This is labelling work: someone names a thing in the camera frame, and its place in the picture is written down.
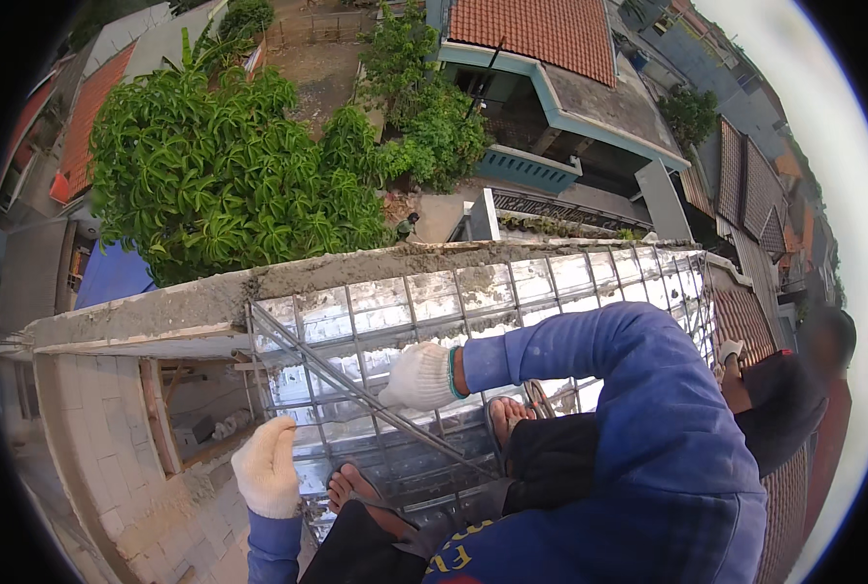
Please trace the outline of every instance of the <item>balcony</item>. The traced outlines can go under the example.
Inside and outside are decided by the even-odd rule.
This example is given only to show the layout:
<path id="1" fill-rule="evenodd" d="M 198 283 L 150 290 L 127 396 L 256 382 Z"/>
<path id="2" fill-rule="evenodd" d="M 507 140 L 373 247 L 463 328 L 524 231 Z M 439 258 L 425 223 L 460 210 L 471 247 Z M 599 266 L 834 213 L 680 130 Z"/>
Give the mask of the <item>balcony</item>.
<path id="1" fill-rule="evenodd" d="M 476 174 L 557 194 L 581 177 L 583 170 L 576 156 L 570 157 L 570 164 L 564 164 L 513 147 L 494 144 L 487 149 Z"/>

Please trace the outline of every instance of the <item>hand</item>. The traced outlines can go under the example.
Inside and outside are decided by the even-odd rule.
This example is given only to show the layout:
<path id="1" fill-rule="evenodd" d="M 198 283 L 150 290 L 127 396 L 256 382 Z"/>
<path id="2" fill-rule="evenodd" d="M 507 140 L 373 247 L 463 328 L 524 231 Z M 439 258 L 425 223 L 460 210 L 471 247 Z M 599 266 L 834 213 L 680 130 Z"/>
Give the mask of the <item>hand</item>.
<path id="1" fill-rule="evenodd" d="M 405 349 L 379 393 L 382 405 L 407 405 L 420 411 L 444 407 L 457 399 L 450 386 L 450 349 L 419 343 Z"/>
<path id="2" fill-rule="evenodd" d="M 299 514 L 298 475 L 291 461 L 294 440 L 295 421 L 282 416 L 256 428 L 233 454 L 240 493 L 256 515 L 286 520 Z"/>

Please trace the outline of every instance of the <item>blue long-sleeve shirt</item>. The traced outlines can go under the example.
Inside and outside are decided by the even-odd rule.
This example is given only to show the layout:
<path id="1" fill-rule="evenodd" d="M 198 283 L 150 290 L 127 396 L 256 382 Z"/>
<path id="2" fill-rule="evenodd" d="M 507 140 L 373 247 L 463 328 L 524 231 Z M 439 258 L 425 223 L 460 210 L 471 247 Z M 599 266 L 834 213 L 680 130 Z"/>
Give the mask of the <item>blue long-sleeve shirt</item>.
<path id="1" fill-rule="evenodd" d="M 471 392 L 529 379 L 604 379 L 595 486 L 563 508 L 516 513 L 449 537 L 426 584 L 460 575 L 467 582 L 751 584 L 766 522 L 758 467 L 716 380 L 667 313 L 614 303 L 560 315 L 471 339 L 463 363 Z M 259 533 L 295 525 L 297 542 L 300 520 L 258 519 L 249 581 L 293 582 L 286 568 L 271 572 L 264 564 L 297 574 L 297 546 L 274 553 Z"/>

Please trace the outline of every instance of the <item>sky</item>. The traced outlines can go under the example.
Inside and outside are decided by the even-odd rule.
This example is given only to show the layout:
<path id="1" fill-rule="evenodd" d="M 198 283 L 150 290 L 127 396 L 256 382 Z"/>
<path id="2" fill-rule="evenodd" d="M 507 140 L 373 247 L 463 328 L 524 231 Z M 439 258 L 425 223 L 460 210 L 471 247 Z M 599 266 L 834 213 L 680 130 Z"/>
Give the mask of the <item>sky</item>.
<path id="1" fill-rule="evenodd" d="M 858 344 L 849 369 L 852 396 L 846 443 L 820 519 L 791 572 L 801 581 L 816 564 L 868 470 L 868 125 L 836 57 L 789 0 L 696 0 L 705 17 L 736 37 L 778 92 L 788 123 L 823 188 L 839 242 L 837 273 Z"/>

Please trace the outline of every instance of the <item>black pants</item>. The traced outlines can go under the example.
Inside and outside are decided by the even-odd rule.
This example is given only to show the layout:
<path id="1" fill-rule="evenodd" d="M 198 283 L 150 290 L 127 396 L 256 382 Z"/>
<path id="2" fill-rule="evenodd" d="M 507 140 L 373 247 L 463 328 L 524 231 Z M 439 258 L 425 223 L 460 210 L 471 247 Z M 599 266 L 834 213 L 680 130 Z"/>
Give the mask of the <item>black pants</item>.
<path id="1" fill-rule="evenodd" d="M 598 439 L 594 413 L 522 420 L 506 444 L 512 481 L 502 483 L 503 489 L 508 487 L 504 505 L 492 506 L 496 509 L 495 517 L 444 518 L 440 525 L 430 529 L 443 531 L 445 525 L 456 529 L 451 527 L 449 532 L 433 534 L 435 543 L 465 527 L 464 523 L 497 520 L 525 509 L 559 508 L 586 497 L 593 487 Z M 379 527 L 362 503 L 350 501 L 340 510 L 300 584 L 417 584 L 424 578 L 428 558 L 397 549 L 394 543 L 396 538 Z"/>

